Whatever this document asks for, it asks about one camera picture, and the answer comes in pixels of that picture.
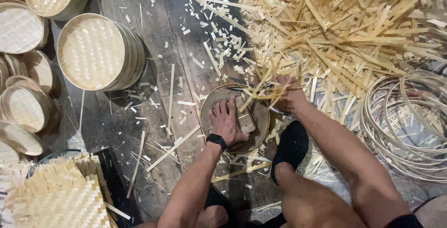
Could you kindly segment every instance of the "person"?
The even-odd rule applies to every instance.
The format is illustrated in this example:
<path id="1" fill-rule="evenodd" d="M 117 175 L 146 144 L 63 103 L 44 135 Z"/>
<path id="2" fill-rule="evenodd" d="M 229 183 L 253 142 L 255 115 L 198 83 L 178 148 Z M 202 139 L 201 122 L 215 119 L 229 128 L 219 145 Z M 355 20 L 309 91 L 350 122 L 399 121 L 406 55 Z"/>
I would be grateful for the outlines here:
<path id="1" fill-rule="evenodd" d="M 271 226 L 266 226 L 268 221 L 263 227 L 421 228 L 387 169 L 351 131 L 312 106 L 300 84 L 289 79 L 288 76 L 276 78 L 282 86 L 290 84 L 276 106 L 292 113 L 298 121 L 290 123 L 282 132 L 271 168 L 272 180 L 283 191 L 282 214 L 274 218 Z M 235 99 L 231 98 L 216 103 L 208 112 L 212 133 L 221 136 L 227 146 L 248 140 L 248 135 L 236 125 L 236 110 Z M 308 150 L 307 132 L 348 181 L 352 207 L 328 188 L 295 173 Z M 227 223 L 229 213 L 223 206 L 213 205 L 203 210 L 221 154 L 221 145 L 208 141 L 172 191 L 158 225 L 143 226 L 192 228 Z"/>

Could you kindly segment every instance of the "smartwatch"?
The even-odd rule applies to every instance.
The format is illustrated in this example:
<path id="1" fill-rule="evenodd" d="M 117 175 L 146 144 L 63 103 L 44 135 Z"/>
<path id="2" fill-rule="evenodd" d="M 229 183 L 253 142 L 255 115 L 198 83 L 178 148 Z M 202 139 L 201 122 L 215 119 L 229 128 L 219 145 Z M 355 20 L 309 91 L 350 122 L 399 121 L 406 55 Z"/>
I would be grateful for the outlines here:
<path id="1" fill-rule="evenodd" d="M 217 134 L 210 134 L 207 137 L 207 142 L 217 143 L 222 147 L 222 152 L 227 148 L 227 143 L 222 138 L 222 136 Z"/>

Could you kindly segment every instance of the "forearm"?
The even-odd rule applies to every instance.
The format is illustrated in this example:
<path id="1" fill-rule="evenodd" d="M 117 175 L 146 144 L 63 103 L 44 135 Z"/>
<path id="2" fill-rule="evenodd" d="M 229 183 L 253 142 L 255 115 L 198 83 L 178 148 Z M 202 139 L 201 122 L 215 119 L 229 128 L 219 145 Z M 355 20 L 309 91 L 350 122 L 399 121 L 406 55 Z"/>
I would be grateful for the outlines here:
<path id="1" fill-rule="evenodd" d="M 207 143 L 172 191 L 159 220 L 159 228 L 194 227 L 205 205 L 211 176 L 221 154 L 219 145 Z"/>
<path id="2" fill-rule="evenodd" d="M 350 183 L 358 180 L 359 176 L 388 176 L 371 151 L 343 125 L 307 101 L 300 102 L 295 108 L 295 117 L 310 133 L 325 157 Z"/>

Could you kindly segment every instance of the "wooden floor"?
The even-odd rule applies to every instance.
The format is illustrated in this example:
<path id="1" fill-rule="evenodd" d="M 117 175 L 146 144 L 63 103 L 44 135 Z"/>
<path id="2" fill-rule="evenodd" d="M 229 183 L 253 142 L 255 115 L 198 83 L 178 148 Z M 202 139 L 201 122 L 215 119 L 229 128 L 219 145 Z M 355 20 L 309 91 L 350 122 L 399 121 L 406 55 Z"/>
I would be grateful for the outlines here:
<path id="1" fill-rule="evenodd" d="M 173 146 L 174 140 L 185 137 L 199 124 L 196 110 L 200 109 L 201 104 L 197 104 L 194 108 L 193 106 L 178 105 L 176 102 L 178 100 L 197 102 L 191 95 L 192 91 L 207 95 L 216 87 L 232 82 L 230 79 L 227 79 L 226 82 L 221 79 L 216 81 L 217 74 L 215 70 L 210 69 L 212 65 L 203 42 L 210 41 L 213 48 L 217 48 L 217 45 L 212 39 L 210 40 L 209 34 L 205 33 L 207 28 L 202 28 L 199 25 L 200 21 L 207 23 L 213 21 L 220 26 L 229 28 L 230 24 L 217 16 L 212 17 L 211 20 L 205 20 L 203 13 L 199 13 L 199 19 L 194 18 L 189 11 L 185 11 L 185 4 L 188 1 L 155 0 L 152 7 L 151 0 L 90 0 L 86 8 L 86 12 L 102 14 L 132 28 L 140 35 L 150 52 L 148 57 L 151 58 L 141 82 L 148 82 L 158 87 L 158 91 L 154 91 L 150 86 L 139 88 L 137 82 L 130 89 L 136 90 L 138 93 L 144 92 L 148 98 L 140 101 L 126 97 L 127 93 L 124 91 L 82 91 L 65 80 L 87 150 L 95 152 L 104 147 L 112 148 L 121 166 L 121 178 L 126 185 L 130 183 L 129 179 L 132 178 L 136 163 L 136 155 L 132 155 L 131 152 L 138 153 L 143 130 L 146 132 L 145 142 L 147 143 L 144 145 L 143 155 L 148 156 L 154 162 L 163 154 L 150 145 L 157 146 L 155 144 L 157 142 L 162 146 Z M 195 10 L 200 9 L 198 3 L 193 1 L 192 5 Z M 239 21 L 242 20 L 237 8 L 231 7 L 230 10 L 232 16 Z M 63 26 L 63 22 L 52 21 L 54 42 L 57 42 Z M 182 27 L 189 29 L 190 33 L 184 35 Z M 243 32 L 234 29 L 232 33 L 246 41 Z M 165 48 L 165 42 L 168 42 L 168 48 Z M 204 69 L 192 61 L 190 53 L 193 53 L 193 56 L 200 62 L 205 62 Z M 224 62 L 225 65 L 220 70 L 222 74 L 226 74 L 228 77 L 244 78 L 233 70 L 234 60 L 224 57 Z M 171 126 L 173 136 L 168 139 L 166 128 L 159 126 L 168 125 L 172 64 L 175 65 Z M 245 63 L 242 61 L 238 64 L 244 69 L 248 67 L 248 65 L 244 66 Z M 183 79 L 183 88 L 178 86 L 180 77 Z M 151 105 L 149 98 L 155 103 L 160 103 L 159 109 Z M 134 107 L 136 113 L 130 108 L 124 110 L 131 101 L 133 101 L 132 106 L 138 105 Z M 181 110 L 187 112 L 187 120 L 182 125 L 178 120 Z M 138 120 L 135 117 L 147 117 L 147 120 Z M 169 199 L 168 194 L 205 145 L 203 138 L 197 138 L 198 134 L 202 134 L 201 130 L 194 133 L 176 150 L 180 164 L 167 157 L 148 174 L 145 169 L 149 164 L 143 159 L 140 162 L 133 188 L 133 197 L 143 221 L 158 220 Z M 268 143 L 265 149 L 266 157 L 272 159 L 275 152 L 275 143 Z M 227 162 L 218 164 L 215 176 L 241 169 L 240 166 L 232 165 L 230 167 L 228 158 L 225 156 L 224 160 Z M 245 184 L 252 185 L 253 188 L 249 189 L 245 187 Z M 223 180 L 215 183 L 215 186 L 220 191 L 226 191 L 225 195 L 239 210 L 252 209 L 280 201 L 279 188 L 271 179 L 257 172 Z"/>

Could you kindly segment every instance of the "scissors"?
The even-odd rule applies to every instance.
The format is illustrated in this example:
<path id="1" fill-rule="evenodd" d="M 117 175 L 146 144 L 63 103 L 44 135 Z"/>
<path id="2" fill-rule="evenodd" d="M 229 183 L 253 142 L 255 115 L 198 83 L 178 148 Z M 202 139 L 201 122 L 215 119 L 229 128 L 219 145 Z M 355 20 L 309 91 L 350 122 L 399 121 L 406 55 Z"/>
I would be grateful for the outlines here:
<path id="1" fill-rule="evenodd" d="M 237 78 L 233 78 L 233 77 L 230 77 L 230 78 L 233 81 L 235 81 L 235 82 L 237 82 L 237 83 L 239 83 L 241 85 L 245 85 L 245 86 L 247 85 L 247 82 L 244 82 L 243 80 L 240 80 L 240 79 L 237 79 Z M 248 84 L 249 84 L 250 87 L 255 88 L 255 85 L 253 85 L 251 83 L 248 83 Z M 266 84 L 264 86 L 264 88 L 270 88 L 272 86 L 273 86 L 273 84 L 268 83 L 268 84 Z M 227 88 L 227 89 L 234 90 L 234 91 L 243 91 L 244 90 L 244 88 Z M 289 112 L 283 112 L 283 111 L 277 109 L 276 107 L 268 107 L 268 108 L 271 109 L 273 112 L 279 113 L 281 115 L 289 115 L 290 114 Z"/>

